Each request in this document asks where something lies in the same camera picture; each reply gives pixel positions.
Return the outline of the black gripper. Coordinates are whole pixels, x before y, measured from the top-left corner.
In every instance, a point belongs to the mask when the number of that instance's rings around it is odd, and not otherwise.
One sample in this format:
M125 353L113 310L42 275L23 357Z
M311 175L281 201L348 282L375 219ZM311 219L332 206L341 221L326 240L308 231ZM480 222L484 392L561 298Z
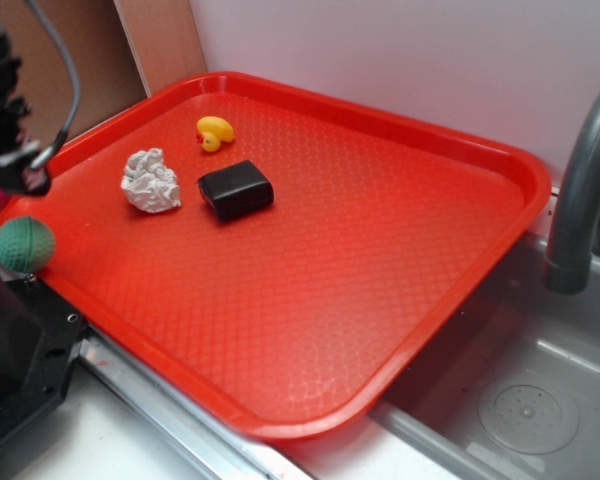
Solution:
M51 178L46 169L31 167L40 153L39 143L27 140L20 125L29 114L24 98L15 94L20 67L21 60L12 54L11 40L0 24L0 190L44 196Z

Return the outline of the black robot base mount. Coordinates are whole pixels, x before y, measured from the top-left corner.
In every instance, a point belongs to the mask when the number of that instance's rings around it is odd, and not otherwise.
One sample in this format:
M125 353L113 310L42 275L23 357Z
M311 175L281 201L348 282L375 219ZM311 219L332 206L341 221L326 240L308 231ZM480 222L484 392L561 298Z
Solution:
M0 273L0 450L63 403L83 315L38 279Z

